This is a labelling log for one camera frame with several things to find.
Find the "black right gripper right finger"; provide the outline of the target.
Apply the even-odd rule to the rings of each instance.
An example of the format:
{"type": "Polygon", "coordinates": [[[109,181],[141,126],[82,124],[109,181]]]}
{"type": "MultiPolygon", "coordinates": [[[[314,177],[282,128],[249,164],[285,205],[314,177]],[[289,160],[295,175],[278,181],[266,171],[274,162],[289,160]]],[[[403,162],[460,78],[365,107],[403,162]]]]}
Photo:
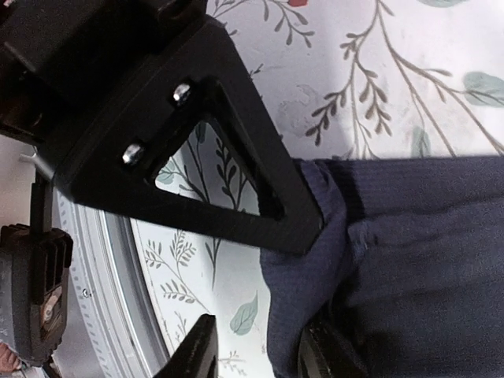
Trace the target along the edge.
{"type": "Polygon", "coordinates": [[[298,377],[368,377],[368,369],[351,342],[330,323],[313,318],[302,330],[298,377]]]}

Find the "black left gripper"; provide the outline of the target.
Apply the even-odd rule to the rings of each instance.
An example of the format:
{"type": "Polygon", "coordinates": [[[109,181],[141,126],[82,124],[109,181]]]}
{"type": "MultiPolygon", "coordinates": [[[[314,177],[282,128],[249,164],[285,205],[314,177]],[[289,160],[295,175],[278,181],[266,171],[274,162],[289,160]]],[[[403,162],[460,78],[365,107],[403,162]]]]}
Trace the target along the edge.
{"type": "Polygon", "coordinates": [[[59,117],[103,95],[128,62],[161,49],[205,1],[3,1],[1,133],[43,142],[59,117]]]}

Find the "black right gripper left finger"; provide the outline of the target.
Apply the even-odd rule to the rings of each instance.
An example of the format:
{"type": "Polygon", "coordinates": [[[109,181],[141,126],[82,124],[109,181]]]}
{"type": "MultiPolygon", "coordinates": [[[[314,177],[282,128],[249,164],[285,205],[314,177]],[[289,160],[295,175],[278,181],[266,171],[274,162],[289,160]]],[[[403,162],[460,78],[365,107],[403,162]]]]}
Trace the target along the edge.
{"type": "Polygon", "coordinates": [[[214,315],[203,314],[154,378],[218,377],[218,337],[214,315]]]}

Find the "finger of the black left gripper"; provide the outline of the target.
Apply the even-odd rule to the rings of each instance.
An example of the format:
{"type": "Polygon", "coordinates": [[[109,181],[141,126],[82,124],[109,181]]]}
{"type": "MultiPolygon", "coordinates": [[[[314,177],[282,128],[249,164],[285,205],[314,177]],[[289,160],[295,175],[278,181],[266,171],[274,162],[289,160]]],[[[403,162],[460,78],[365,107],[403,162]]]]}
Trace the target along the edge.
{"type": "Polygon", "coordinates": [[[80,205],[304,254],[323,226],[224,26],[190,23],[91,115],[54,184],[80,205]]]}

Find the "navy blue underwear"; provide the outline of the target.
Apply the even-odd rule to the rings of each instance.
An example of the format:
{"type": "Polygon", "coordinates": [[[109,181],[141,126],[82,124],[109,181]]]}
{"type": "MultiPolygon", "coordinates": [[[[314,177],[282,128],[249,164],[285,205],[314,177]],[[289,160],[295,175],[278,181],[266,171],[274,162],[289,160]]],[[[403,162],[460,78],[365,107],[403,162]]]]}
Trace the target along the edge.
{"type": "Polygon", "coordinates": [[[297,375],[323,310],[332,353],[366,375],[502,376],[503,160],[295,164],[325,227],[301,257],[261,251],[274,375],[297,375]]]}

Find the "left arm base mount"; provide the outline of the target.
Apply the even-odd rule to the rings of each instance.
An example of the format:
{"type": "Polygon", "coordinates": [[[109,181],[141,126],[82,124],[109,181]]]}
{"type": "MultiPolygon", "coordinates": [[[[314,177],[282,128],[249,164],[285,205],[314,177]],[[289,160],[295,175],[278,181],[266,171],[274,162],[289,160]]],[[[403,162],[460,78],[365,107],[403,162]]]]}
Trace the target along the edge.
{"type": "Polygon", "coordinates": [[[41,235],[23,224],[1,229],[1,341],[29,365],[42,366],[61,343],[72,248],[59,228],[41,235]]]}

